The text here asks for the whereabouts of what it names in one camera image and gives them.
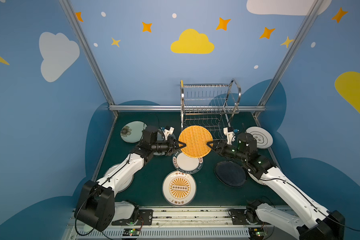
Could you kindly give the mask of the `orange woven round plate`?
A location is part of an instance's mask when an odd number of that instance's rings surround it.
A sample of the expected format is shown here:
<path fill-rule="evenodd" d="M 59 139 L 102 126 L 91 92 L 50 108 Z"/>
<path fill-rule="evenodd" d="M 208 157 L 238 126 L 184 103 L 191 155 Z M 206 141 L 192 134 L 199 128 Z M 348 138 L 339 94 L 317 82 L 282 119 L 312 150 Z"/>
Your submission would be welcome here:
<path fill-rule="evenodd" d="M 207 143 L 213 141 L 212 134 L 204 127 L 190 126 L 179 136 L 179 142 L 186 144 L 181 151 L 190 158 L 203 158 L 211 152 Z"/>

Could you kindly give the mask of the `pale green flower plate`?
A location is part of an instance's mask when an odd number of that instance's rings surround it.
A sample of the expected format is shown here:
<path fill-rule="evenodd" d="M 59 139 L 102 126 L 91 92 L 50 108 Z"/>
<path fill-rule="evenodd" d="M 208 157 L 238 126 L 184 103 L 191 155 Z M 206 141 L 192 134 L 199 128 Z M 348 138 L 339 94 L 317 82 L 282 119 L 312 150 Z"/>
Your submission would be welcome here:
<path fill-rule="evenodd" d="M 147 127 L 144 122 L 133 121 L 126 124 L 121 130 L 121 138 L 126 143 L 138 143 L 143 136 L 143 130 Z"/>

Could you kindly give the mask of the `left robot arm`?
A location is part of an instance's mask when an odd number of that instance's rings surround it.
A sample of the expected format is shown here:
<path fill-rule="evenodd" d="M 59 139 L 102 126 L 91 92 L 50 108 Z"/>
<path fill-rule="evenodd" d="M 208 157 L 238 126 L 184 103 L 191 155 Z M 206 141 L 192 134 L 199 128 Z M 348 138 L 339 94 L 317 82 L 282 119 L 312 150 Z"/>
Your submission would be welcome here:
<path fill-rule="evenodd" d="M 159 129 L 155 126 L 146 127 L 142 139 L 130 150 L 125 160 L 110 168 L 110 172 L 97 181 L 87 181 L 81 190 L 75 210 L 75 220 L 92 227 L 99 232 L 104 231 L 112 222 L 125 220 L 127 224 L 139 221 L 139 207 L 133 203 L 116 202 L 118 192 L 125 188 L 126 183 L 136 172 L 141 170 L 155 153 L 170 156 L 186 147 L 186 144 L 173 138 L 174 128 L 166 127 L 164 140 L 159 141 Z"/>

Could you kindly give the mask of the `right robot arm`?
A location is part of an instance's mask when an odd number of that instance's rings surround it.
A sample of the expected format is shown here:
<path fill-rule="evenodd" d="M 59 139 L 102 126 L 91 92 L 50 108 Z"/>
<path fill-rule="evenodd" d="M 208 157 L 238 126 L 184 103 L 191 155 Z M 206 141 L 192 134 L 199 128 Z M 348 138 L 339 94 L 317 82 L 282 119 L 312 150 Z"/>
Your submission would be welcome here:
<path fill-rule="evenodd" d="M 258 153 L 257 140 L 248 133 L 238 136 L 234 147 L 230 139 L 207 143 L 218 155 L 242 162 L 249 175 L 260 184 L 271 188 L 295 212 L 289 215 L 266 203 L 253 202 L 248 206 L 257 218 L 283 230 L 297 240 L 342 240 L 345 236 L 345 217 L 338 211 L 330 212 L 292 181 L 280 168 Z"/>

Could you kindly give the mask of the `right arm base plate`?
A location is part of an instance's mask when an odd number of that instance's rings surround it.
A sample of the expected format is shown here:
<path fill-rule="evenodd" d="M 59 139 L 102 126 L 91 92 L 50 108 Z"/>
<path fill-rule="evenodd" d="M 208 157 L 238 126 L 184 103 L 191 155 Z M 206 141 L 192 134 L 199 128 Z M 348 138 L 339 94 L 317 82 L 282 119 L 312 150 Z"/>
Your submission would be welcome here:
<path fill-rule="evenodd" d="M 257 225 L 259 219 L 256 213 L 248 209 L 229 209 L 233 225 Z"/>

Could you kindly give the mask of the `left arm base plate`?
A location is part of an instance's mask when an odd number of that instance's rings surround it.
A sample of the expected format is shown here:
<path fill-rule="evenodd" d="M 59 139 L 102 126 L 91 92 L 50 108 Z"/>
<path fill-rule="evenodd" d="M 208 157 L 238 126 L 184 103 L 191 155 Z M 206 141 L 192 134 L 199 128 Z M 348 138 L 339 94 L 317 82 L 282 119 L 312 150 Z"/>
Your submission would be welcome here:
<path fill-rule="evenodd" d="M 129 219 L 121 219 L 111 222 L 112 226 L 151 226 L 153 221 L 153 210 L 142 209 L 134 212 Z"/>

